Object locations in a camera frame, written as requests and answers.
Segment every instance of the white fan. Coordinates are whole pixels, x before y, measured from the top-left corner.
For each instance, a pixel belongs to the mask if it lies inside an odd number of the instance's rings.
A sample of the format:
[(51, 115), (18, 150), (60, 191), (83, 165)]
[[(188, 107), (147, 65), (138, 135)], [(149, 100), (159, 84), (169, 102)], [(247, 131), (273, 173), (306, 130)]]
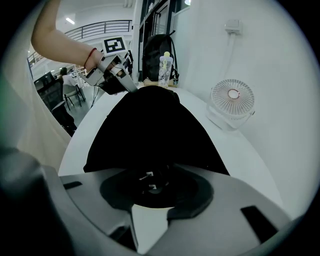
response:
[(206, 116), (222, 130), (234, 131), (255, 113), (254, 104), (254, 93), (247, 84), (225, 79), (212, 88)]

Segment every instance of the metal railing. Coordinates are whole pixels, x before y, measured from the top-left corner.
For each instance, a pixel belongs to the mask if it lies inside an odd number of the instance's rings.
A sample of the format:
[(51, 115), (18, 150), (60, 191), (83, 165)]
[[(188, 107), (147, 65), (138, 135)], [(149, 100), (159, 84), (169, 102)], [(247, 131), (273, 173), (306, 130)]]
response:
[[(130, 22), (132, 22), (132, 20), (129, 19), (102, 21), (75, 28), (65, 34), (71, 39), (81, 40), (101, 34), (130, 32)], [(43, 58), (44, 57), (37, 52), (32, 53), (28, 57), (30, 67)]]

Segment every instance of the water bottle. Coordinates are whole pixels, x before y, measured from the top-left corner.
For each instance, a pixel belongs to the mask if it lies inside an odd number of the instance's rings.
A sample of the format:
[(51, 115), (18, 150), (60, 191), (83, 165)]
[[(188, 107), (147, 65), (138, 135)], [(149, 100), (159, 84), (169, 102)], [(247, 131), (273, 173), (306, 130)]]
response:
[(169, 80), (171, 75), (171, 68), (174, 59), (170, 57), (170, 52), (166, 51), (164, 56), (160, 57), (160, 69), (159, 69), (159, 79), (158, 85), (163, 88), (168, 88)]

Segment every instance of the fan grille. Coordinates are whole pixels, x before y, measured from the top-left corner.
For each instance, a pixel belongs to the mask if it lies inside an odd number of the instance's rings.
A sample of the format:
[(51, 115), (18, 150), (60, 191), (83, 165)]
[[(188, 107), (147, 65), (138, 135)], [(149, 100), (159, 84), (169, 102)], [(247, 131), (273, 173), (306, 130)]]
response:
[(236, 79), (219, 82), (211, 92), (214, 105), (222, 112), (233, 115), (245, 115), (255, 104), (254, 93), (250, 87)]

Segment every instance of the black fabric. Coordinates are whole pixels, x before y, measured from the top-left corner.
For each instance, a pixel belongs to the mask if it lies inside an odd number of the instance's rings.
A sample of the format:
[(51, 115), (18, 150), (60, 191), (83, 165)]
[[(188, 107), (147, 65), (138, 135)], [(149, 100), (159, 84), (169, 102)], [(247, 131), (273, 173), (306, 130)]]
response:
[(64, 105), (55, 108), (52, 111), (52, 115), (59, 122), (59, 124), (65, 129), (65, 131), (72, 137), (77, 130), (74, 123), (74, 118), (68, 114)]
[(206, 130), (159, 86), (126, 94), (103, 122), (84, 171), (109, 168), (196, 166), (229, 175)]
[(171, 37), (167, 34), (156, 34), (148, 38), (143, 48), (142, 72), (143, 76), (146, 76), (143, 79), (148, 77), (151, 81), (158, 81), (160, 57), (163, 56), (165, 52), (170, 53), (175, 63), (175, 69), (172, 64), (170, 79), (174, 77), (176, 79), (179, 78), (176, 51), (173, 43)]
[(133, 58), (130, 50), (128, 50), (128, 52), (126, 53), (124, 58), (125, 58), (125, 61), (123, 63), (123, 66), (126, 69), (126, 71), (128, 72), (128, 74), (131, 76), (133, 65), (134, 65), (133, 64), (134, 63), (134, 58)]
[[(148, 171), (152, 170), (157, 176), (154, 169), (151, 165)], [(168, 220), (193, 218), (207, 208), (214, 191), (205, 178), (177, 166), (167, 171), (166, 185), (156, 192), (141, 184), (140, 178), (146, 175), (144, 170), (128, 169), (106, 179), (100, 186), (100, 194), (113, 208), (129, 213), (134, 204), (149, 208), (174, 207), (168, 212)]]
[(104, 81), (101, 83), (100, 88), (107, 94), (113, 95), (126, 90), (119, 80), (109, 71), (104, 72)]

